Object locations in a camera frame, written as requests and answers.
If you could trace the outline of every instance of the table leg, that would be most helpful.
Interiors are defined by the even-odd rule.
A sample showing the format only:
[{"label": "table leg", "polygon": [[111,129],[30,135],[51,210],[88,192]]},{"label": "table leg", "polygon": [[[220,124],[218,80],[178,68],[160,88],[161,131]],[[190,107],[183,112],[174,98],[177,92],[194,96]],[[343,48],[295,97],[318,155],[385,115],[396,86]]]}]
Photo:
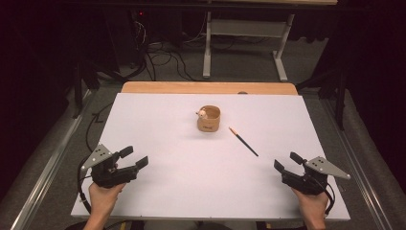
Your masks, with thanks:
[{"label": "table leg", "polygon": [[287,17],[286,25],[283,29],[283,33],[282,33],[282,37],[281,37],[281,43],[280,43],[279,50],[273,52],[273,58],[274,58],[275,65],[276,65],[277,71],[278,71],[278,75],[279,75],[281,81],[287,81],[287,76],[284,71],[281,57],[282,57],[284,46],[287,41],[287,37],[289,36],[289,33],[290,33],[290,28],[292,27],[292,22],[293,22],[294,17],[295,17],[295,14],[289,14],[289,16]]},{"label": "table leg", "polygon": [[203,61],[203,78],[210,78],[210,70],[212,65],[212,50],[211,50],[211,38],[212,38],[212,13],[207,12],[207,26],[206,26],[206,49],[204,52]]}]

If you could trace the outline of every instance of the human hand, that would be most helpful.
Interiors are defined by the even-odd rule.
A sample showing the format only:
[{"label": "human hand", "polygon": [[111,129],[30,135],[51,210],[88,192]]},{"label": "human hand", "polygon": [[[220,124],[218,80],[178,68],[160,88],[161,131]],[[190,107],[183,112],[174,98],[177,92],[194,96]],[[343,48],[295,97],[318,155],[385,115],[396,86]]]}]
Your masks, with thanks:
[{"label": "human hand", "polygon": [[300,210],[307,229],[326,229],[325,210],[328,203],[326,193],[319,195],[304,195],[291,188],[299,199]]},{"label": "human hand", "polygon": [[99,187],[96,183],[90,185],[89,194],[92,211],[84,227],[85,230],[103,229],[124,186],[125,184],[120,184],[106,189]]}]

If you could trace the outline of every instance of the white paper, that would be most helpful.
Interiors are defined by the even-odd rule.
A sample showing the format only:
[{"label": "white paper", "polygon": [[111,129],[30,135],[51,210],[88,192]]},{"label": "white paper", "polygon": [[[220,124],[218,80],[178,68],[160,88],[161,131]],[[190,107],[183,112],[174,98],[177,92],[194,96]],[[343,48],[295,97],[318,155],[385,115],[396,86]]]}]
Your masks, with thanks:
[{"label": "white paper", "polygon": [[[203,105],[220,108],[217,132],[197,129],[195,112]],[[133,146],[119,168],[149,158],[111,215],[127,219],[300,219],[297,198],[274,160],[301,175],[291,151],[308,160],[325,157],[301,96],[122,93],[100,143],[111,151]],[[350,219],[335,180],[328,181],[336,194],[328,218]],[[91,182],[85,180],[84,191]],[[79,200],[72,215],[88,216]]]}]

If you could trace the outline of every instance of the wooden cup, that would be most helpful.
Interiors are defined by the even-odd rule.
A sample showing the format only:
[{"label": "wooden cup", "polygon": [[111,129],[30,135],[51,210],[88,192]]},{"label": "wooden cup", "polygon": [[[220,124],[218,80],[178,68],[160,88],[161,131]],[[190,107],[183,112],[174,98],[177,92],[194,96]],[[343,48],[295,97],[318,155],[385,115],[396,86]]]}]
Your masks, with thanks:
[{"label": "wooden cup", "polygon": [[215,132],[220,126],[220,109],[213,105],[205,105],[200,108],[200,111],[206,112],[205,117],[197,119],[197,128],[204,132]]}]

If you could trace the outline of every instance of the wooden table edge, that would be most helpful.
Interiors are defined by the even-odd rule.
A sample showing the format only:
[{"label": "wooden table edge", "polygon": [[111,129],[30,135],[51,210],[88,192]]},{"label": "wooden table edge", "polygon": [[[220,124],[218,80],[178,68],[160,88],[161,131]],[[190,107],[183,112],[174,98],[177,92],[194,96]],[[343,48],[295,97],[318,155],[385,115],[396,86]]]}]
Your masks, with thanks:
[{"label": "wooden table edge", "polygon": [[298,95],[288,82],[129,81],[122,93]]}]

